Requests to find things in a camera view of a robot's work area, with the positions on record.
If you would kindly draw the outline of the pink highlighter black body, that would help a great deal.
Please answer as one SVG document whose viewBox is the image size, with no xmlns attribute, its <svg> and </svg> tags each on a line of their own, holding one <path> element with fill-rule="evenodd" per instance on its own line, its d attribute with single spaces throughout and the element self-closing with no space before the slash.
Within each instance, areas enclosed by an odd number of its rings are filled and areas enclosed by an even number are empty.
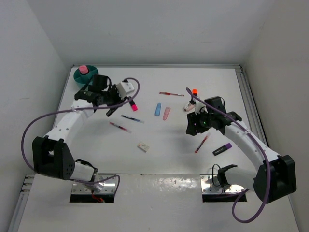
<svg viewBox="0 0 309 232">
<path fill-rule="evenodd" d="M 133 112 L 138 111 L 138 107 L 137 107 L 137 105 L 135 104 L 135 102 L 133 100 L 131 100 L 129 102 L 129 104 L 130 104 L 131 109 L 133 110 Z"/>
</svg>

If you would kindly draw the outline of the pink capped clear tube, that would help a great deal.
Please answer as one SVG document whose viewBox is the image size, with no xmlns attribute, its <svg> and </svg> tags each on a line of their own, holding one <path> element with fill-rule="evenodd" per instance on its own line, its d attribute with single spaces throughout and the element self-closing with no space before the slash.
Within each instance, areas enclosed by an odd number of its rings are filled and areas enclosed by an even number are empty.
<svg viewBox="0 0 309 232">
<path fill-rule="evenodd" d="M 86 65 L 81 65 L 79 67 L 79 72 L 81 75 L 87 75 L 89 73 L 89 69 Z"/>
</svg>

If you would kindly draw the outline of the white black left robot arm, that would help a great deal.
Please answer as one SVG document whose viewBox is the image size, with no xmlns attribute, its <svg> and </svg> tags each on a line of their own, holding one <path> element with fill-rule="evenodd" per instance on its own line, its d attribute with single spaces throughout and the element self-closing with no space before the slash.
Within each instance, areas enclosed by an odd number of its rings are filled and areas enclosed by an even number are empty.
<svg viewBox="0 0 309 232">
<path fill-rule="evenodd" d="M 32 142 L 34 171 L 62 180 L 92 182 L 97 169 L 87 161 L 74 159 L 70 145 L 84 123 L 106 105 L 115 109 L 135 91 L 127 80 L 111 84 L 108 76 L 95 74 L 74 95 L 71 109 L 44 137 Z"/>
</svg>

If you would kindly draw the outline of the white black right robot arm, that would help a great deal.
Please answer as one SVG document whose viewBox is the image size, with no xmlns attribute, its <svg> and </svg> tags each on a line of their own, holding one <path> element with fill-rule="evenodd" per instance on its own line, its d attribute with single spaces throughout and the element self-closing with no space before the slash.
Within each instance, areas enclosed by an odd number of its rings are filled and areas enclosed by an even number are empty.
<svg viewBox="0 0 309 232">
<path fill-rule="evenodd" d="M 251 161 L 256 171 L 247 173 L 234 164 L 218 170 L 213 183 L 225 187 L 241 185 L 255 192 L 257 197 L 270 203 L 296 191 L 295 162 L 281 156 L 259 140 L 235 112 L 226 112 L 221 97 L 202 101 L 192 95 L 195 110 L 187 114 L 186 134 L 195 136 L 211 128 L 230 139 Z"/>
</svg>

